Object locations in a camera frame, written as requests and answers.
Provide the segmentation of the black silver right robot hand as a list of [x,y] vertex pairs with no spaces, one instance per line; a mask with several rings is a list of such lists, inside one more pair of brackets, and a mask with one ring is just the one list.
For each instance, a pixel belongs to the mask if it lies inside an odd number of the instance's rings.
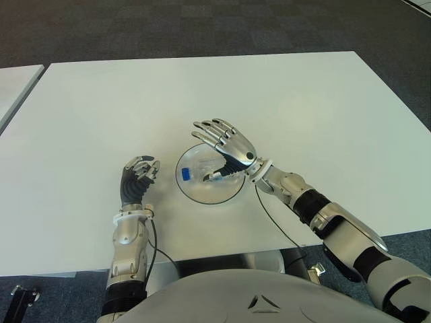
[[233,125],[220,118],[194,122],[193,125],[203,133],[193,131],[193,137],[199,139],[225,160],[225,164],[203,178],[204,182],[245,171],[257,159],[254,145]]

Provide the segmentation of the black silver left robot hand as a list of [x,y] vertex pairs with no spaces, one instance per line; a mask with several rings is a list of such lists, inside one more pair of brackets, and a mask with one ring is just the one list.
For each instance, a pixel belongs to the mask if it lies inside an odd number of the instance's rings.
[[121,205],[141,205],[144,194],[154,183],[159,170],[160,161],[148,155],[134,157],[126,163],[120,183]]

